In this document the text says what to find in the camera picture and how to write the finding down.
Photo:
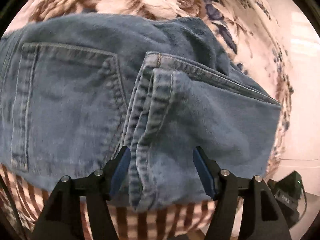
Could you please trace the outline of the light blue denim jeans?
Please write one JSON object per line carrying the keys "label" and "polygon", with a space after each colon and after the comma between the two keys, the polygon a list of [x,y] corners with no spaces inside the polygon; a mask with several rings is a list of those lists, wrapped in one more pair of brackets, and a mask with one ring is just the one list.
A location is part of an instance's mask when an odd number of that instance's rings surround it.
{"label": "light blue denim jeans", "polygon": [[207,200],[193,149],[263,175],[280,110],[199,18],[72,14],[1,38],[1,163],[48,191],[127,146],[116,205]]}

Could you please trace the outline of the floral fleece bed blanket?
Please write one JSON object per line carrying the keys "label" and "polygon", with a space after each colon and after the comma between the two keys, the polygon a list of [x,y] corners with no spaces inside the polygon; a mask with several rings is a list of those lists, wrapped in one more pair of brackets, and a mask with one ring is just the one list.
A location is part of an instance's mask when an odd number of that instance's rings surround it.
{"label": "floral fleece bed blanket", "polygon": [[[160,20],[161,16],[203,17],[204,22],[238,68],[259,83],[281,103],[275,141],[266,168],[269,180],[285,153],[285,137],[290,125],[293,88],[286,71],[291,67],[287,51],[279,44],[278,21],[266,0],[165,0],[155,11],[151,1],[161,0],[29,0],[9,24],[5,33],[28,23],[41,22],[70,13],[97,10]],[[34,228],[49,192],[36,188],[1,164],[1,176],[11,193],[27,239]],[[166,239],[195,232],[209,225],[215,203],[173,205],[164,210],[135,213],[131,208],[109,205],[111,218],[120,239]]]}

